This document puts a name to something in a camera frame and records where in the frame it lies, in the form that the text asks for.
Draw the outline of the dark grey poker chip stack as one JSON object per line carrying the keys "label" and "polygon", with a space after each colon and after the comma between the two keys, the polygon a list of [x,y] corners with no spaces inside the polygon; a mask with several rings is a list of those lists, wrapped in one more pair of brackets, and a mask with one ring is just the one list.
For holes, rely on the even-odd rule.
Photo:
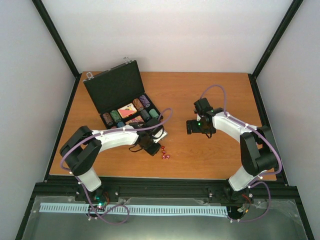
{"label": "dark grey poker chip stack", "polygon": [[150,114],[149,114],[145,109],[143,109],[143,110],[140,112],[140,116],[141,116],[142,119],[143,119],[144,121],[146,121],[146,122],[151,119]]}

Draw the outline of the orange red poker chip stack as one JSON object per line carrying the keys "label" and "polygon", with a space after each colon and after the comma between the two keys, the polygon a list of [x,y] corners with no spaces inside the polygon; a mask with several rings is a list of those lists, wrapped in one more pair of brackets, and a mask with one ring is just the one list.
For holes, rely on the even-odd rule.
{"label": "orange red poker chip stack", "polygon": [[142,102],[138,99],[138,98],[135,98],[133,101],[132,101],[134,107],[140,112],[142,110],[144,110],[144,105],[142,104]]}

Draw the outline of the purple poker chip stack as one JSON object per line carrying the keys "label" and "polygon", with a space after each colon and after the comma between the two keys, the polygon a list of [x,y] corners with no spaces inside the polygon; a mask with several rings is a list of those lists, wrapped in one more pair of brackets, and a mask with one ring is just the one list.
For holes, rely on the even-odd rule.
{"label": "purple poker chip stack", "polygon": [[150,103],[150,101],[148,100],[148,98],[145,95],[141,95],[139,97],[139,100],[140,100],[140,102],[142,103],[142,105],[145,108],[149,108],[150,107],[151,103]]}

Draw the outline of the green yellow poker chip stack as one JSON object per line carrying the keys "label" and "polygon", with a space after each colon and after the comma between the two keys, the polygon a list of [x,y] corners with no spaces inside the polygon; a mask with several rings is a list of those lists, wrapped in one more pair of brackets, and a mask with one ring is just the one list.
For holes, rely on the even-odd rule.
{"label": "green yellow poker chip stack", "polygon": [[122,121],[122,118],[121,118],[121,116],[120,116],[120,114],[118,113],[117,110],[112,110],[112,111],[110,112],[110,116],[112,117],[112,119],[113,119],[113,121],[114,121],[115,123],[119,123],[119,122]]}

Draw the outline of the black aluminium frame rail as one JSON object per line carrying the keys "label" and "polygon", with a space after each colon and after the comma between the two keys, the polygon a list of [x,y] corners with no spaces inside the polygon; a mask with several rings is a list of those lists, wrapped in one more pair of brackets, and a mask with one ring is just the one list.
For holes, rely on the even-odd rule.
{"label": "black aluminium frame rail", "polygon": [[[267,181],[267,187],[259,184],[253,189],[236,194],[233,200],[228,199],[224,192],[227,184],[225,180],[102,177],[101,182],[101,187],[88,194],[94,202],[100,197],[108,197],[110,202],[129,198],[178,198],[204,200],[222,206],[239,206],[246,202],[245,198],[250,194],[251,203],[266,200],[268,195],[272,200],[294,200],[297,204],[302,202],[297,187],[286,185],[283,181]],[[30,199],[42,196],[87,200],[83,188],[72,176],[50,176],[45,181],[36,183]]]}

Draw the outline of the red texas holdem card box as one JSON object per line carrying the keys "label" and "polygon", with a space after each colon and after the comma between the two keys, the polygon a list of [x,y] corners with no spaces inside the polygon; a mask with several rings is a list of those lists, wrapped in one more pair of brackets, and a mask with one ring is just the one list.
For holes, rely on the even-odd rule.
{"label": "red texas holdem card box", "polygon": [[134,117],[130,120],[128,120],[125,124],[126,125],[138,125],[138,124],[144,124],[145,121],[141,116]]}

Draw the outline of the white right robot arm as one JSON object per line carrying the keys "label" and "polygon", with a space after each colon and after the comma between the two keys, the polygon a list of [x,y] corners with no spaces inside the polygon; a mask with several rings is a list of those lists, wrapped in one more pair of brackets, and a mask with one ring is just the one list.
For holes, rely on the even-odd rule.
{"label": "white right robot arm", "polygon": [[210,109],[197,115],[196,119],[186,122],[188,135],[204,134],[209,139],[222,131],[240,144],[241,167],[226,182],[223,192],[225,198],[234,201],[236,195],[253,187],[258,179],[274,169],[282,171],[282,161],[276,148],[271,129],[267,126],[257,127],[243,122],[221,108]]}

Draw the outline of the brown green poker chip stack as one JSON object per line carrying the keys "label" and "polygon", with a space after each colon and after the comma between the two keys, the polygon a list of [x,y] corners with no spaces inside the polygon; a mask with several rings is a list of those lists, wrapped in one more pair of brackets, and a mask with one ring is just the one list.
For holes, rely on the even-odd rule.
{"label": "brown green poker chip stack", "polygon": [[102,115],[102,118],[104,119],[107,126],[112,126],[114,124],[113,118],[111,117],[111,115],[108,112],[104,113]]}

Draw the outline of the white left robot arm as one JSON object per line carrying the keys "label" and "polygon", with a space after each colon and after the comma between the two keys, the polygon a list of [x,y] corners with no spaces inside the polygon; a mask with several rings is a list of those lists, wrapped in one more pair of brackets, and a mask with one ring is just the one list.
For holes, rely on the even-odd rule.
{"label": "white left robot arm", "polygon": [[63,145],[59,153],[61,166],[71,172],[78,182],[86,188],[86,195],[92,201],[103,198],[104,188],[94,170],[97,156],[106,150],[121,146],[140,146],[149,155],[154,156],[162,147],[160,140],[167,136],[162,125],[140,126],[131,123],[108,130],[91,130],[88,126],[80,127]]}

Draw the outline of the blue poker chip stack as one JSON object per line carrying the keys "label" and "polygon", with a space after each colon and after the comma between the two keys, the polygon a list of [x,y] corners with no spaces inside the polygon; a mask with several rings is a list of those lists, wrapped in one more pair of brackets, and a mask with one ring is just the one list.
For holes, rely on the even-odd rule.
{"label": "blue poker chip stack", "polygon": [[117,127],[118,127],[118,128],[121,128],[121,127],[124,127],[124,126],[125,126],[125,123],[122,122],[122,121],[120,121],[120,122],[117,123]]}

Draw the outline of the black poker set case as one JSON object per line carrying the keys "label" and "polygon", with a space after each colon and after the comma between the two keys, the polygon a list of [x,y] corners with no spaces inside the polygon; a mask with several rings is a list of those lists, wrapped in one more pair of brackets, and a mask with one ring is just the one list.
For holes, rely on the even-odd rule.
{"label": "black poker set case", "polygon": [[[160,111],[147,95],[142,81],[141,72],[136,60],[124,59],[125,63],[112,67],[101,73],[94,74],[88,72],[86,79],[83,81],[84,86],[107,129],[117,128],[117,123],[113,121],[112,126],[107,126],[102,115],[113,110],[133,103],[134,99],[139,99],[141,95],[145,95],[150,106],[144,108],[149,113],[149,110],[155,109],[160,115]],[[141,116],[141,111],[138,111],[127,118],[121,118],[121,122],[126,124],[127,121]]]}

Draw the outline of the ace of spades card box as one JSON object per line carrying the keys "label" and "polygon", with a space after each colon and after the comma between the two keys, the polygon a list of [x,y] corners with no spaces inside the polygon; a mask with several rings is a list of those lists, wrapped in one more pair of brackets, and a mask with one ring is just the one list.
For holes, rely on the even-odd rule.
{"label": "ace of spades card box", "polygon": [[117,110],[118,114],[122,119],[126,119],[132,115],[134,115],[137,112],[136,107],[133,103],[129,103]]}

